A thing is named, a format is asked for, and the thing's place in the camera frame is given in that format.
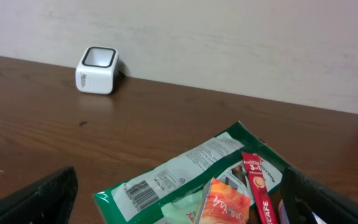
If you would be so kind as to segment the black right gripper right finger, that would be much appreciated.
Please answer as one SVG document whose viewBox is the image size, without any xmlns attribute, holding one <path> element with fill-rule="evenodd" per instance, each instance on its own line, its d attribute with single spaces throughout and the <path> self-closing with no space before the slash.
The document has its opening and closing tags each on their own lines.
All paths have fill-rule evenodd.
<svg viewBox="0 0 358 224">
<path fill-rule="evenodd" d="M 358 203 L 340 195 L 293 167 L 281 181 L 281 197 L 290 223 L 358 223 Z"/>
</svg>

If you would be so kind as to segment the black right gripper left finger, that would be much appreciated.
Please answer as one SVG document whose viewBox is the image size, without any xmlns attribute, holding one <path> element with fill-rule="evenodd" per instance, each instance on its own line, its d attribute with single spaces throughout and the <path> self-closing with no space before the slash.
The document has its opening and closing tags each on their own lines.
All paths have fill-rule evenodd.
<svg viewBox="0 0 358 224">
<path fill-rule="evenodd" d="M 78 179 L 67 166 L 0 199 L 0 223 L 61 223 L 70 219 Z"/>
</svg>

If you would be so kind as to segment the red white tube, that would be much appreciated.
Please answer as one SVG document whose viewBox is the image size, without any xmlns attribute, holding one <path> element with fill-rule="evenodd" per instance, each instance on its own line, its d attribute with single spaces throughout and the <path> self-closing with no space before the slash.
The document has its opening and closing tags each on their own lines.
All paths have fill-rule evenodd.
<svg viewBox="0 0 358 224">
<path fill-rule="evenodd" d="M 259 156 L 243 152 L 242 157 L 261 223 L 279 224 L 273 204 L 266 189 Z"/>
</svg>

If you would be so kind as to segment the green 3M product package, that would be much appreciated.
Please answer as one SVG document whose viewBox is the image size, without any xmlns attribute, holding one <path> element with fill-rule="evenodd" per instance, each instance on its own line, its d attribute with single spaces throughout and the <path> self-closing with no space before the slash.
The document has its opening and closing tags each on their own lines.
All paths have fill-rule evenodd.
<svg viewBox="0 0 358 224">
<path fill-rule="evenodd" d="M 162 207 L 194 197 L 213 177 L 251 197 L 243 152 L 260 156 L 266 189 L 269 194 L 276 192 L 288 163 L 236 122 L 201 145 L 93 198 L 105 223 L 169 223 Z"/>
</svg>

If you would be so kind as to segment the small orange carton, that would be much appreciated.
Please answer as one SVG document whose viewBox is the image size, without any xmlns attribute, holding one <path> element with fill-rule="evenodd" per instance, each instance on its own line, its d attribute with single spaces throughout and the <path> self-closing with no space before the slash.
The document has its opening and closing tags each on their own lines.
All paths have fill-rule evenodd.
<svg viewBox="0 0 358 224">
<path fill-rule="evenodd" d="M 250 198 L 212 178 L 202 191 L 193 224 L 246 224 Z"/>
</svg>

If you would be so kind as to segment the white blue round container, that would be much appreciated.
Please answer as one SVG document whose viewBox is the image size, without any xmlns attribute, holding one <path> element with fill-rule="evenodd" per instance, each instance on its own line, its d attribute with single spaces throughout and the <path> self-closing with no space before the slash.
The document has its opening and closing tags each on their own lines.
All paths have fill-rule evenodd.
<svg viewBox="0 0 358 224">
<path fill-rule="evenodd" d="M 281 224 L 290 224 L 283 200 L 278 204 L 278 214 Z"/>
</svg>

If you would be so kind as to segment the light green small pouch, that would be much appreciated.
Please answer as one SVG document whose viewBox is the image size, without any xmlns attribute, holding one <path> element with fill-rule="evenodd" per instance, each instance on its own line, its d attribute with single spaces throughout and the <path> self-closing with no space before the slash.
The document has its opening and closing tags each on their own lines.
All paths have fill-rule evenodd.
<svg viewBox="0 0 358 224">
<path fill-rule="evenodd" d="M 167 203 L 161 207 L 162 214 L 170 224 L 193 224 L 201 198 L 202 191 L 198 191 L 176 202 Z"/>
</svg>

